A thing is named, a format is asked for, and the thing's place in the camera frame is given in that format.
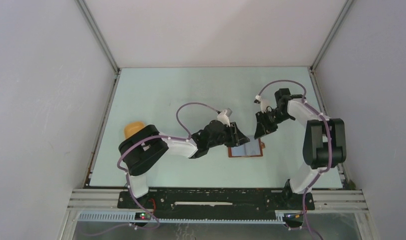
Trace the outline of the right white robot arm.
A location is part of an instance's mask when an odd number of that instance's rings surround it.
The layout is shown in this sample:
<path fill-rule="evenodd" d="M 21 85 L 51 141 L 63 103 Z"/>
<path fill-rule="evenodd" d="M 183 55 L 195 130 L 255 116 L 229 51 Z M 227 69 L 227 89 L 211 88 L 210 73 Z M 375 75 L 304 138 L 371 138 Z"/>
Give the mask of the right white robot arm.
<path fill-rule="evenodd" d="M 311 106 L 302 94 L 291 94 L 288 88 L 275 93 L 276 107 L 261 95 L 254 102 L 260 105 L 256 116 L 254 138 L 260 139 L 274 133 L 280 123 L 298 121 L 304 128 L 302 156 L 304 163 L 297 174 L 287 181 L 282 194 L 282 204 L 294 209 L 302 202 L 301 195 L 307 194 L 320 176 L 343 163 L 346 159 L 344 121 L 330 118 Z"/>

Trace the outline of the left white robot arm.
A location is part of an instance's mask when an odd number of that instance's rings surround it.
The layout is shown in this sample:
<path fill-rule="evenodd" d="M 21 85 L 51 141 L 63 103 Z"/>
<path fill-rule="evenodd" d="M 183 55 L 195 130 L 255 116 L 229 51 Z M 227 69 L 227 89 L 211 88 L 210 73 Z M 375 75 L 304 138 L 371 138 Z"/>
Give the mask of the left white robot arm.
<path fill-rule="evenodd" d="M 130 191 L 129 201 L 136 208 L 143 208 L 149 201 L 149 187 L 146 173 L 164 155 L 183 156 L 197 159 L 205 156 L 211 148 L 225 146 L 239 147 L 250 142 L 235 122 L 224 124 L 212 120 L 203 129 L 191 134 L 190 139 L 168 136 L 153 125 L 141 121 L 133 122 L 124 128 L 125 140 L 118 150 L 120 161 L 126 167 L 119 167 L 125 172 L 127 188 Z"/>

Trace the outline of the brown leather card holder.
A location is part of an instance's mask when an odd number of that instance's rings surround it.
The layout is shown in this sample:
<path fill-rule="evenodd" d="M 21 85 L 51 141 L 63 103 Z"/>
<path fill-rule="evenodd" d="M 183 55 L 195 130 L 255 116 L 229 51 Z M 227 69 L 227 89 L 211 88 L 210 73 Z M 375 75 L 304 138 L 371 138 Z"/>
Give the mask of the brown leather card holder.
<path fill-rule="evenodd" d="M 263 150 L 265 144 L 260 139 L 250 138 L 250 142 L 247 142 L 241 146 L 229 147 L 229 158 L 260 158 L 263 157 Z"/>

